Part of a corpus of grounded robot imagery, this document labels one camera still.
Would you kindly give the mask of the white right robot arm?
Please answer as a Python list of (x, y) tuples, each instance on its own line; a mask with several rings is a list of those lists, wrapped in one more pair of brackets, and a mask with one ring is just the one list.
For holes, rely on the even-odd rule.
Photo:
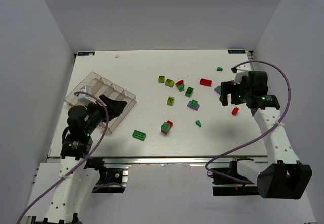
[(235, 80), (221, 83), (220, 101), (234, 105), (246, 104), (256, 121), (267, 152), (268, 165), (251, 159), (239, 159), (232, 176), (240, 176), (256, 184), (262, 198), (300, 199), (309, 183), (312, 170), (304, 165), (292, 149), (281, 124), (280, 104), (275, 95), (268, 94), (266, 72), (239, 73)]

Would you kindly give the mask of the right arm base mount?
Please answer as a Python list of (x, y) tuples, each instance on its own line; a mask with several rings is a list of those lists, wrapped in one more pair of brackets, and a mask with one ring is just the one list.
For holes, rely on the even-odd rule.
[(234, 158), (228, 167), (216, 167), (208, 170), (212, 179), (213, 196), (259, 196), (258, 188), (237, 172), (239, 161), (252, 161), (251, 158)]

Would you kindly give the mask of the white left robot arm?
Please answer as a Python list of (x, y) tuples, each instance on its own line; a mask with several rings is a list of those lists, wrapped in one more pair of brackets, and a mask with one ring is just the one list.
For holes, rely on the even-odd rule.
[(94, 152), (91, 133), (100, 123), (119, 117), (127, 103), (90, 93), (86, 105), (68, 110), (68, 127), (62, 135), (60, 174), (52, 200), (42, 223), (80, 223), (80, 215), (99, 180), (103, 180), (104, 163), (91, 159)]

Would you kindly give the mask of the red rectangular lego brick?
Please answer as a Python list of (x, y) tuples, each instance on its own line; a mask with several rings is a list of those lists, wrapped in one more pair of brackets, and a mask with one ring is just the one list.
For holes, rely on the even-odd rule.
[(208, 80), (208, 79), (201, 78), (200, 79), (200, 85), (210, 87), (212, 85), (212, 81)]

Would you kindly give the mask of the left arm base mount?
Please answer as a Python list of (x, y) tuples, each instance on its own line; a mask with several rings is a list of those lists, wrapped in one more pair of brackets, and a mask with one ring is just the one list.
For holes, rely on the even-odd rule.
[(84, 169), (97, 171), (99, 178), (95, 183), (93, 193), (123, 193), (126, 182), (123, 181), (124, 169), (117, 166), (109, 166), (103, 158), (90, 158), (86, 161)]

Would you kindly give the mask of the long green lego brick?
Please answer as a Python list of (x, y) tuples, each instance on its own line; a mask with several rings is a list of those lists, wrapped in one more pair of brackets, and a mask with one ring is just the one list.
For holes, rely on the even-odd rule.
[(132, 137), (134, 137), (138, 140), (144, 141), (146, 139), (146, 133), (134, 130)]

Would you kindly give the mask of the small red lego brick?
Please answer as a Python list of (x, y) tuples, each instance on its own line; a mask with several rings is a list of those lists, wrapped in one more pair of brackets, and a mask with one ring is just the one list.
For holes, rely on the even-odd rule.
[(238, 108), (238, 107), (235, 107), (235, 108), (232, 110), (231, 114), (234, 115), (234, 116), (236, 116), (238, 112), (239, 112), (239, 108)]

